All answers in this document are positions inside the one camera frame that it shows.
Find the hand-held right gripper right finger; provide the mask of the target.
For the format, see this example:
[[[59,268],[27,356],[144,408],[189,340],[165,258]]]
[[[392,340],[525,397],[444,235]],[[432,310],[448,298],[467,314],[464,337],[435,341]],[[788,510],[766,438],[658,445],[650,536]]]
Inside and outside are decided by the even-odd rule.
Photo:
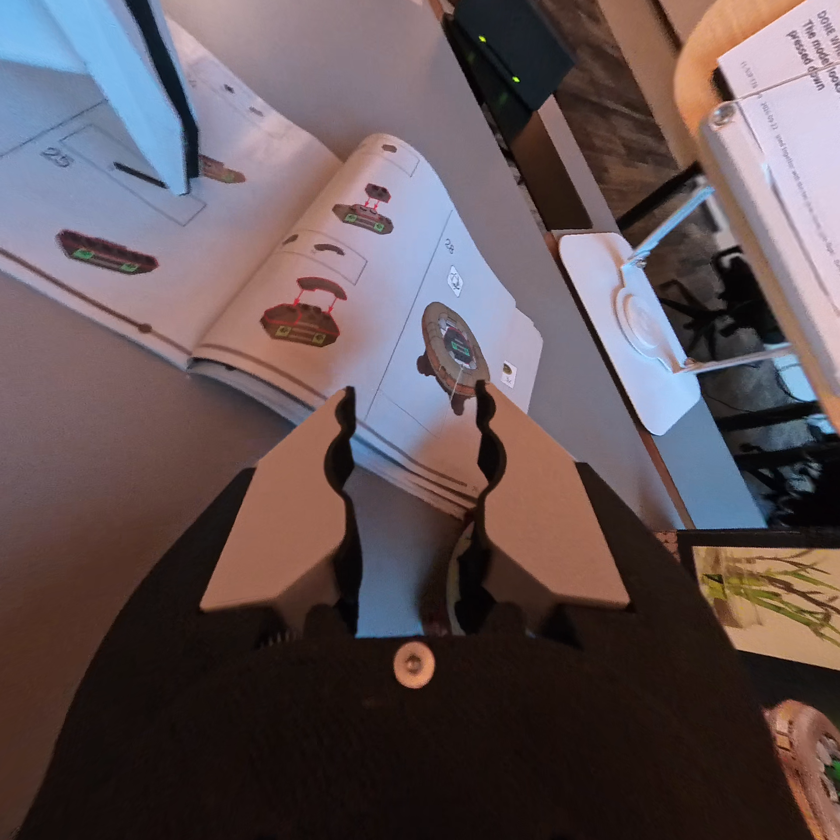
[[[487,381],[476,384],[476,426],[486,484],[458,557],[458,623],[482,624],[501,603],[526,624],[559,606],[629,607],[580,463]]]

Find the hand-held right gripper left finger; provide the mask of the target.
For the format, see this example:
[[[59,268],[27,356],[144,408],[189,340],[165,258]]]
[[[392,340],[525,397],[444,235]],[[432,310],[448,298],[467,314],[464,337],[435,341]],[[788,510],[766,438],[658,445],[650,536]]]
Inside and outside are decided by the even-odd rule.
[[[304,621],[314,606],[359,617],[363,561],[354,504],[355,392],[346,386],[255,467],[200,602],[203,613],[268,607]]]

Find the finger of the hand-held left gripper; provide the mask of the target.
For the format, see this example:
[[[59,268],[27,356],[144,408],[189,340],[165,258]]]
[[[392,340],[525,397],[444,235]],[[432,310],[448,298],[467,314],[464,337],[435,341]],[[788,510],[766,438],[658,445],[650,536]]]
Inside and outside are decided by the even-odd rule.
[[[176,195],[198,177],[199,130],[161,2],[47,1],[47,15]]]

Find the white instruction booklet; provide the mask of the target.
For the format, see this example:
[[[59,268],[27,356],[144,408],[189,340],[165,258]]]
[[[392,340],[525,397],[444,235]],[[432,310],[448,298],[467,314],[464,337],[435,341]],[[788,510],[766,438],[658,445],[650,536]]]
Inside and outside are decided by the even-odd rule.
[[[527,412],[539,331],[410,144],[341,162],[166,24],[200,131],[185,194],[93,79],[2,60],[2,271],[294,424],[352,386],[361,465],[473,508],[476,384]]]

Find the tan brick-built pot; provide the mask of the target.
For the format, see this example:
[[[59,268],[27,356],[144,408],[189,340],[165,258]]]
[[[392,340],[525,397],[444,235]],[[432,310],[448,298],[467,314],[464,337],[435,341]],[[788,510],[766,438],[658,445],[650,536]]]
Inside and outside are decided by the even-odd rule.
[[[839,732],[818,709],[784,700],[765,709],[794,801],[816,839],[839,838]]]

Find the grey desk with black legs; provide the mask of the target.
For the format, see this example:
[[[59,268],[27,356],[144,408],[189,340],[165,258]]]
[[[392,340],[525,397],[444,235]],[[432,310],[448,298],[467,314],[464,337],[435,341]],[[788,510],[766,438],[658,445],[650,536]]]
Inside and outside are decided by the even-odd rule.
[[[647,525],[763,528],[764,519],[703,402],[666,434],[637,420],[489,141],[459,140],[458,209],[476,244],[543,339],[530,416],[590,465]]]

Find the black bamboo set box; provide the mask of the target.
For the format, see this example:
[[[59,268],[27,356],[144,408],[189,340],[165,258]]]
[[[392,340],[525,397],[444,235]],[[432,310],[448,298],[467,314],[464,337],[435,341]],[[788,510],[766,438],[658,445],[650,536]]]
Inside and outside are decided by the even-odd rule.
[[[765,707],[839,722],[838,528],[687,529],[656,537],[696,582]]]

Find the black office chair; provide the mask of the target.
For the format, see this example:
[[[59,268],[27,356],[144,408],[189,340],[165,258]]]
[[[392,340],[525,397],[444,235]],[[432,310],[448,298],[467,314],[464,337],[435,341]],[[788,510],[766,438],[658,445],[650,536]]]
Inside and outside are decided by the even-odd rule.
[[[656,248],[648,274],[686,354],[723,362],[784,342],[710,199]],[[772,527],[838,527],[838,432],[792,353],[700,375],[735,466]]]

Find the white stand with wooden board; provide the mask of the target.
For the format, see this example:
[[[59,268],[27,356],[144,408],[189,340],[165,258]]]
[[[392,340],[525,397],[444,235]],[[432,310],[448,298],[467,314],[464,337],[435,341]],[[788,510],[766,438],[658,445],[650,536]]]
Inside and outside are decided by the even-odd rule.
[[[838,430],[838,306],[826,294],[776,192],[762,150],[718,59],[802,2],[715,2],[675,64],[675,107],[707,184],[638,246],[619,234],[567,234],[560,259],[609,361],[647,431],[662,435],[700,399],[698,375],[794,354],[819,406]],[[741,247],[784,342],[777,350],[697,362],[681,347],[645,274],[655,247],[715,198]]]

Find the black power box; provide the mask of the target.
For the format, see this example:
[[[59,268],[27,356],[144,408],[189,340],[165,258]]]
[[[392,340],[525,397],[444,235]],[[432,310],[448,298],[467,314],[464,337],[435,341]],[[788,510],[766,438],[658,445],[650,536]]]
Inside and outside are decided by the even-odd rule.
[[[443,30],[479,104],[506,140],[526,128],[576,64],[540,2],[454,2]]]

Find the printed paper sheet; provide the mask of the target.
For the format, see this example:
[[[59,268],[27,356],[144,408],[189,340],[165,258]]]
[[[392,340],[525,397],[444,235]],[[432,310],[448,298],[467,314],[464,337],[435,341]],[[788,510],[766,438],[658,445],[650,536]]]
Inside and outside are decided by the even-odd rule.
[[[838,306],[839,3],[806,1],[718,59],[776,192]]]

